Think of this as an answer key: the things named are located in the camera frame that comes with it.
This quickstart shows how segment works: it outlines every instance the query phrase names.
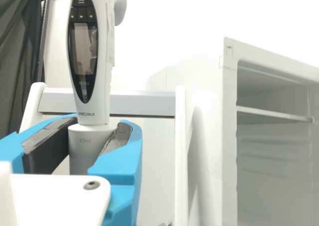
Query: white cabinet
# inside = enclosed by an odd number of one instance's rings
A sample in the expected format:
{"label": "white cabinet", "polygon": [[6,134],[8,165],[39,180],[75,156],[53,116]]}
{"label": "white cabinet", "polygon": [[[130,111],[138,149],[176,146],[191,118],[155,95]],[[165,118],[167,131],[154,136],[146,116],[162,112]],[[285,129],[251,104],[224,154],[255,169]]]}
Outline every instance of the white cabinet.
{"label": "white cabinet", "polygon": [[223,57],[165,68],[148,90],[177,85],[188,225],[319,224],[318,68],[226,38]]}

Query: white panel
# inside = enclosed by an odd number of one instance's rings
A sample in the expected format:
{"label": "white panel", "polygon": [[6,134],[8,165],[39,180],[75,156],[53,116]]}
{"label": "white panel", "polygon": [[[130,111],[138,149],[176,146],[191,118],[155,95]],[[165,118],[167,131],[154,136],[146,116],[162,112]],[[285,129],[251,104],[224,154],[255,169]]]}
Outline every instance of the white panel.
{"label": "white panel", "polygon": [[[112,91],[110,113],[113,115],[167,116],[175,115],[174,92]],[[45,88],[39,112],[76,112],[71,88]]]}
{"label": "white panel", "polygon": [[[111,195],[96,176],[12,174],[11,181],[19,226],[100,226]],[[83,188],[92,181],[99,187]]]}
{"label": "white panel", "polygon": [[5,226],[18,226],[12,192],[10,162],[0,162],[0,222]]}
{"label": "white panel", "polygon": [[173,221],[173,225],[175,226],[184,226],[188,223],[188,172],[185,121],[185,91],[182,86],[178,86],[176,88],[175,115],[175,201]]}
{"label": "white panel", "polygon": [[238,126],[239,225],[314,225],[309,129],[307,123]]}

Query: white plastic base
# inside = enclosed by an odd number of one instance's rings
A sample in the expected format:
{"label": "white plastic base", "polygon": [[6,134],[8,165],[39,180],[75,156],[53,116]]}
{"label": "white plastic base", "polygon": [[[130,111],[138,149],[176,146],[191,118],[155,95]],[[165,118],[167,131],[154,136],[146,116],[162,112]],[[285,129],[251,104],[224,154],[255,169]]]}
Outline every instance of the white plastic base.
{"label": "white plastic base", "polygon": [[71,175],[87,174],[114,129],[109,125],[68,127]]}
{"label": "white plastic base", "polygon": [[110,195],[102,177],[12,174],[0,162],[1,226],[100,226]]}

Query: cabinet shelf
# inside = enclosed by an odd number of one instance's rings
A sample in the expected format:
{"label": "cabinet shelf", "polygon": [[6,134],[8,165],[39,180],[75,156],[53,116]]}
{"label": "cabinet shelf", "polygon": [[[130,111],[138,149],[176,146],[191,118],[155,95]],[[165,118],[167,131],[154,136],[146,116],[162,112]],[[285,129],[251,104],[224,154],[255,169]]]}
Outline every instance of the cabinet shelf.
{"label": "cabinet shelf", "polygon": [[238,124],[311,123],[314,121],[311,116],[300,116],[245,106],[237,106],[236,109]]}

